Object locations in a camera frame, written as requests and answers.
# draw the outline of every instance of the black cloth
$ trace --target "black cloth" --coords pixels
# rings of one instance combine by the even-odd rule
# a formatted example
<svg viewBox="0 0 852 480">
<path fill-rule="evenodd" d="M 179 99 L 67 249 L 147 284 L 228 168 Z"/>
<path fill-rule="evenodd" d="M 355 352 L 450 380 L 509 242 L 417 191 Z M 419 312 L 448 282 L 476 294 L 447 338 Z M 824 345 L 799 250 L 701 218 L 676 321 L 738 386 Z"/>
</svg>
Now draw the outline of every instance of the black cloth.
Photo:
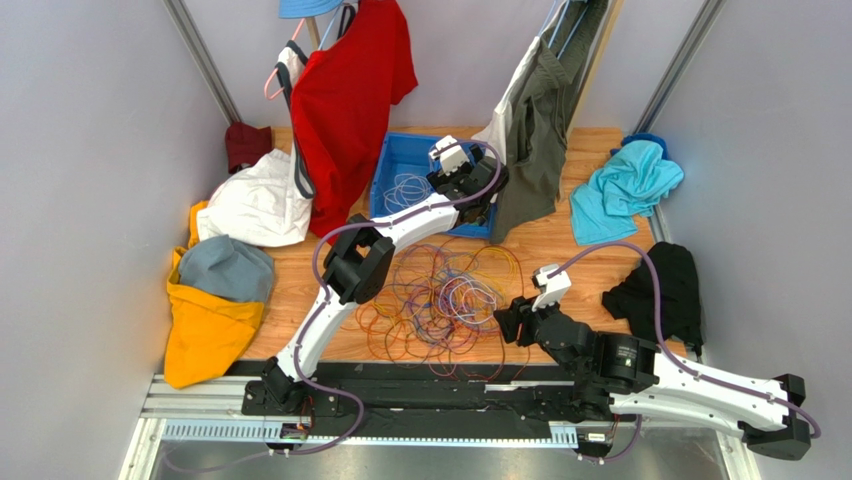
<svg viewBox="0 0 852 480">
<path fill-rule="evenodd" d="M 648 256 L 660 278 L 663 338 L 675 336 L 701 355 L 701 300 L 692 253 L 680 245 L 659 242 Z M 627 319 L 633 335 L 656 343 L 654 287 L 644 260 L 620 285 L 605 292 L 601 301 L 613 318 Z"/>
</svg>

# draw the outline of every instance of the white cloth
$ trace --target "white cloth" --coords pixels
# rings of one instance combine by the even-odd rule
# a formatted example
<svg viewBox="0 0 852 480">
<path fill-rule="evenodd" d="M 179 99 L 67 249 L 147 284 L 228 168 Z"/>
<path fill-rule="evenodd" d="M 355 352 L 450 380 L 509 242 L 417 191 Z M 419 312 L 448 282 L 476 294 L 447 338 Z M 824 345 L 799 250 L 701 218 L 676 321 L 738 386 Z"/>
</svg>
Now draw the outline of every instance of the white cloth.
<svg viewBox="0 0 852 480">
<path fill-rule="evenodd" d="M 560 7 L 554 9 L 555 13 L 542 31 L 556 24 L 565 4 L 565 2 L 561 2 Z M 521 58 L 521 63 L 515 67 L 515 72 L 512 73 L 512 79 L 509 80 L 509 86 L 506 87 L 503 97 L 497 103 L 497 106 L 494 107 L 494 111 L 491 112 L 491 122 L 488 123 L 488 126 L 486 126 L 485 129 L 474 134 L 472 137 L 474 140 L 488 143 L 494 148 L 494 150 L 497 150 L 497 153 L 500 154 L 500 159 L 504 165 L 506 164 L 506 136 L 509 135 L 509 127 L 512 124 L 512 100 L 517 98 L 520 93 L 520 89 L 523 88 L 526 83 L 530 69 L 535 64 L 535 55 L 538 51 L 539 38 L 540 37 L 538 35 L 533 38 L 529 48 L 527 48 L 527 52 Z"/>
<path fill-rule="evenodd" d="M 281 150 L 234 174 L 196 217 L 199 239 L 217 235 L 259 247 L 281 247 L 305 239 L 311 200 L 296 187 L 294 157 Z"/>
</svg>

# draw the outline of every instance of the blue cloth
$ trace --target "blue cloth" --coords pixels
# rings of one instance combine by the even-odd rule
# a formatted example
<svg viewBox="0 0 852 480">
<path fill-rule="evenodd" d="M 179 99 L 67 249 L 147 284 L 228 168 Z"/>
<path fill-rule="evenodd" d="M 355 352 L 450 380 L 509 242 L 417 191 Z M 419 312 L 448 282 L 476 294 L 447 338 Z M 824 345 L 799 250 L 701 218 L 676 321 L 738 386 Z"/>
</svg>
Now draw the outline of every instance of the blue cloth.
<svg viewBox="0 0 852 480">
<path fill-rule="evenodd" d="M 343 0 L 280 0 L 278 18 L 315 17 L 332 11 Z"/>
<path fill-rule="evenodd" d="M 654 142 L 659 146 L 663 147 L 663 160 L 671 160 L 672 157 L 669 156 L 669 148 L 666 146 L 666 141 L 662 138 L 654 135 L 653 133 L 634 133 L 633 135 L 628 135 L 621 139 L 621 146 L 625 146 L 630 142 L 636 140 L 648 140 L 649 142 Z M 609 151 L 610 156 L 614 156 L 620 148 L 613 148 Z"/>
<path fill-rule="evenodd" d="M 619 240 L 639 229 L 632 216 L 649 217 L 654 205 L 683 180 L 683 170 L 664 160 L 655 141 L 633 139 L 588 183 L 571 193 L 571 225 L 578 245 Z"/>
</svg>

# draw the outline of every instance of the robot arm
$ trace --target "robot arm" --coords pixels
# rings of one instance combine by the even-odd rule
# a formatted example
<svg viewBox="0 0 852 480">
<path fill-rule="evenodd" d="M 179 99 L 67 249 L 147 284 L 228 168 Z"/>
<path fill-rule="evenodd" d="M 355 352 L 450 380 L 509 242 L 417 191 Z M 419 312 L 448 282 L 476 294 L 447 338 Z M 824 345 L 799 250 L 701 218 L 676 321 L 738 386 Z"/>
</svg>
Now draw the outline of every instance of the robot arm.
<svg viewBox="0 0 852 480">
<path fill-rule="evenodd" d="M 497 160 L 483 158 L 481 152 L 477 159 L 476 149 L 475 164 L 461 161 L 455 148 L 446 147 L 436 158 L 442 168 L 427 177 L 436 193 L 424 202 L 370 222 L 356 215 L 350 228 L 341 229 L 324 261 L 324 286 L 311 311 L 293 340 L 267 362 L 261 381 L 247 384 L 246 401 L 291 411 L 304 400 L 305 383 L 330 391 L 309 377 L 343 320 L 384 286 L 396 250 L 483 217 L 493 195 L 505 185 L 506 173 Z M 774 458 L 800 459 L 810 448 L 808 423 L 796 415 L 798 411 L 806 416 L 798 409 L 805 398 L 801 378 L 742 377 L 661 353 L 655 343 L 630 335 L 593 332 L 559 310 L 571 286 L 568 275 L 558 273 L 563 268 L 539 269 L 533 283 L 541 294 L 516 298 L 494 317 L 506 343 L 538 344 L 574 377 L 567 420 L 647 414 L 740 436 L 751 450 Z M 711 377 L 728 386 L 708 381 Z M 765 398 L 738 390 L 763 392 Z M 364 405 L 357 402 L 363 413 Z M 354 431 L 360 415 L 344 436 Z"/>
<path fill-rule="evenodd" d="M 446 204 L 448 200 L 444 195 L 433 193 L 424 202 L 427 205 L 439 205 Z M 358 304 L 369 301 L 384 286 L 385 276 L 394 253 L 430 235 L 446 232 L 458 221 L 459 211 L 453 206 L 444 206 L 430 208 L 418 215 L 416 222 L 395 223 L 398 218 L 422 206 L 418 204 L 399 213 L 373 220 L 373 222 L 388 223 L 391 226 L 344 232 L 340 235 L 325 261 L 327 268 L 325 280 L 332 287 L 331 299 L 320 311 L 302 340 L 299 366 L 306 375 L 313 375 L 316 371 L 322 352 L 325 351 L 331 337 L 346 317 L 358 307 Z M 359 217 L 353 217 L 351 221 L 366 221 L 363 217 Z M 357 253 L 357 247 L 369 247 L 370 251 L 366 257 L 361 257 Z M 323 303 L 325 303 L 325 294 L 320 290 L 308 316 L 313 315 Z M 306 322 L 302 322 L 293 340 L 277 355 L 281 369 L 291 379 L 299 378 L 294 362 L 295 340 L 299 338 L 305 325 Z"/>
<path fill-rule="evenodd" d="M 565 272 L 548 278 L 556 268 L 548 265 L 533 276 L 541 295 L 516 298 L 494 316 L 507 343 L 536 343 L 575 375 L 572 421 L 606 420 L 613 414 L 668 418 L 741 437 L 756 453 L 784 460 L 798 460 L 810 448 L 808 423 L 775 400 L 801 405 L 805 389 L 800 377 L 748 378 L 677 356 L 675 363 L 653 342 L 593 332 L 559 311 L 571 282 Z M 702 377 L 765 392 L 770 400 Z"/>
</svg>

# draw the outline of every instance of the colorful cables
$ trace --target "colorful cables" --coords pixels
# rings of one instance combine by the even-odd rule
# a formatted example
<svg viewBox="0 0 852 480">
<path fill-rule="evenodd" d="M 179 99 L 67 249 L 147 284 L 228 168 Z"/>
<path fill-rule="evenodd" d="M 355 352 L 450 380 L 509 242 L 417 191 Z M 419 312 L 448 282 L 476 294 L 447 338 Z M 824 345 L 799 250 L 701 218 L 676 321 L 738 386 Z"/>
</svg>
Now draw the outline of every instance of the colorful cables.
<svg viewBox="0 0 852 480">
<path fill-rule="evenodd" d="M 520 261 L 506 248 L 487 246 L 455 253 L 441 246 L 414 245 L 397 255 L 385 288 L 356 313 L 377 360 L 428 363 L 442 377 L 465 373 L 453 359 L 484 341 L 499 342 L 493 312 L 511 301 L 509 289 L 524 277 Z M 502 370 L 489 378 L 495 378 Z"/>
</svg>

